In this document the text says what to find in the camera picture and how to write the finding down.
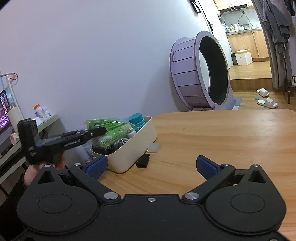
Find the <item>teal round container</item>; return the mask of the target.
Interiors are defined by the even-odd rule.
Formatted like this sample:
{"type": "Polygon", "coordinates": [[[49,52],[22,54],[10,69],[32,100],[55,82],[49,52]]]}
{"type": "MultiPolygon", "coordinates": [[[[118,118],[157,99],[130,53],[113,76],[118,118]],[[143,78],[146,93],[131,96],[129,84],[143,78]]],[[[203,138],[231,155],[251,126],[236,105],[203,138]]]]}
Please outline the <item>teal round container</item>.
{"type": "Polygon", "coordinates": [[[138,132],[146,124],[146,121],[141,113],[135,113],[131,115],[128,118],[128,122],[131,124],[136,132],[138,132]]]}

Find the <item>white slipper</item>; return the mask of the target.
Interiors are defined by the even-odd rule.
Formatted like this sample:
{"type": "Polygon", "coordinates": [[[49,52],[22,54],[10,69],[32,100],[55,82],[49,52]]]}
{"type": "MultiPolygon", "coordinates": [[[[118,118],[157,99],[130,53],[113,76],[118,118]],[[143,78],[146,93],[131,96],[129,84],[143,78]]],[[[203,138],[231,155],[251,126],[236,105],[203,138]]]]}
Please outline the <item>white slipper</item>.
{"type": "Polygon", "coordinates": [[[278,104],[271,98],[265,100],[258,100],[257,104],[265,108],[277,108],[278,104]]]}
{"type": "Polygon", "coordinates": [[[265,88],[257,89],[256,92],[262,97],[269,97],[269,92],[265,88]]]}

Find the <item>paper towel roll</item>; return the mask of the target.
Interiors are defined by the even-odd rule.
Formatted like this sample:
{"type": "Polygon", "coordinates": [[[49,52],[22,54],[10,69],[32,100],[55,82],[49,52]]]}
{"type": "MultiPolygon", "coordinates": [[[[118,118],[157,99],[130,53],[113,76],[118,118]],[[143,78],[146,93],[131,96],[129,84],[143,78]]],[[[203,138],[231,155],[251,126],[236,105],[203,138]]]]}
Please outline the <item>paper towel roll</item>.
{"type": "Polygon", "coordinates": [[[23,120],[23,115],[19,109],[19,107],[14,107],[7,113],[9,121],[13,126],[13,129],[16,133],[18,133],[18,123],[23,120]]]}

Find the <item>cream storage bin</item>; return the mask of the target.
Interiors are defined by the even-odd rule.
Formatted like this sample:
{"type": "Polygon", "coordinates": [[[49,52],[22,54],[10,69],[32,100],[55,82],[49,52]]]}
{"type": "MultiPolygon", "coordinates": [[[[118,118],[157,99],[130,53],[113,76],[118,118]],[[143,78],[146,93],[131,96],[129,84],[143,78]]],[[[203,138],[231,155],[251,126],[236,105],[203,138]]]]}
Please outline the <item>cream storage bin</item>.
{"type": "Polygon", "coordinates": [[[124,173],[148,150],[149,145],[157,139],[157,132],[150,116],[144,117],[146,124],[138,132],[135,130],[124,138],[116,140],[106,148],[91,145],[94,156],[107,156],[108,169],[124,173]]]}

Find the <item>white box with yellow lid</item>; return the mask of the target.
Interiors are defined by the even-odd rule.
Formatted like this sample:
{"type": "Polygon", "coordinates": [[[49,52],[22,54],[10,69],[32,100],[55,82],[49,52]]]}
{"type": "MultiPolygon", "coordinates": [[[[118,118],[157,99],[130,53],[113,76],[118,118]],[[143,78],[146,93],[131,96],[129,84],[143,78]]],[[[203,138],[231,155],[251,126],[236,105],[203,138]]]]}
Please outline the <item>white box with yellow lid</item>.
{"type": "Polygon", "coordinates": [[[250,49],[239,50],[234,52],[237,65],[249,65],[252,63],[252,56],[250,49]]]}

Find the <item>green items zip bag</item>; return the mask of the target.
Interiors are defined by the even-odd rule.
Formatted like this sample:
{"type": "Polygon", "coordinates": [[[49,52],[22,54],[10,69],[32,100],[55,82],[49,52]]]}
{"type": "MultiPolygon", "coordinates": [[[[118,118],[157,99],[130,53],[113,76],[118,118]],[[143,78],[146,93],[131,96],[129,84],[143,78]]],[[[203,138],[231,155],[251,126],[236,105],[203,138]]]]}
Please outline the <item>green items zip bag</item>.
{"type": "Polygon", "coordinates": [[[116,140],[124,138],[134,131],[130,123],[116,118],[86,120],[86,128],[88,130],[100,127],[106,128],[106,134],[92,138],[92,144],[98,148],[106,148],[116,140]]]}

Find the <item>purple cat exercise wheel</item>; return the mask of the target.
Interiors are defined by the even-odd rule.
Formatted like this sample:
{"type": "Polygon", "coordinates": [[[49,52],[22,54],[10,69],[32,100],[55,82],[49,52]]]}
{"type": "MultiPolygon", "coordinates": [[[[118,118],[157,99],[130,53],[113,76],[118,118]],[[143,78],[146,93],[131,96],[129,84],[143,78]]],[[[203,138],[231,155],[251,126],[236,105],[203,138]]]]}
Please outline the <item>purple cat exercise wheel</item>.
{"type": "Polygon", "coordinates": [[[239,108],[242,99],[233,96],[224,52],[210,32],[175,41],[170,70],[178,96],[189,111],[239,108]]]}

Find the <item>small black pouch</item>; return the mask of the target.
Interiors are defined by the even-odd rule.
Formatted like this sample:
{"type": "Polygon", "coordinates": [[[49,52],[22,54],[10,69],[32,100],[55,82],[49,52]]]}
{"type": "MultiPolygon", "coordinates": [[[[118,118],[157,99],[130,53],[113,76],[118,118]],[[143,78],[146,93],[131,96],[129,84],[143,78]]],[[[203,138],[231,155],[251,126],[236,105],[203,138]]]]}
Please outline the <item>small black pouch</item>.
{"type": "Polygon", "coordinates": [[[142,155],[136,163],[137,168],[147,168],[149,163],[150,154],[142,155]]]}

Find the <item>white orange-capped pill bottle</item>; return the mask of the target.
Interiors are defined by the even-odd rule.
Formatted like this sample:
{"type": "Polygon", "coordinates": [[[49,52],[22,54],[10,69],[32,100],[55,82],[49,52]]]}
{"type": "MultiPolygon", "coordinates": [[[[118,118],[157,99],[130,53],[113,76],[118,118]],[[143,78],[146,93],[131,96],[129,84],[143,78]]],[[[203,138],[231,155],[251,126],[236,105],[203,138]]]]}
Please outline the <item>white orange-capped pill bottle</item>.
{"type": "Polygon", "coordinates": [[[34,106],[34,112],[37,118],[45,118],[45,114],[43,112],[43,109],[39,104],[34,106]]]}

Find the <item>computer monitor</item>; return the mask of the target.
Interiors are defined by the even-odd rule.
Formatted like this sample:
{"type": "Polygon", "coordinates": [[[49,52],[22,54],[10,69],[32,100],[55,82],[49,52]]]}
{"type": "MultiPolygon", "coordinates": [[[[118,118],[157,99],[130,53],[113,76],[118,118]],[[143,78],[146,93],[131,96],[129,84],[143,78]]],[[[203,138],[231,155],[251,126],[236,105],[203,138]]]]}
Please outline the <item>computer monitor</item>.
{"type": "Polygon", "coordinates": [[[3,133],[7,128],[11,126],[8,118],[8,112],[11,110],[11,107],[5,90],[1,91],[0,98],[0,133],[3,133]]]}

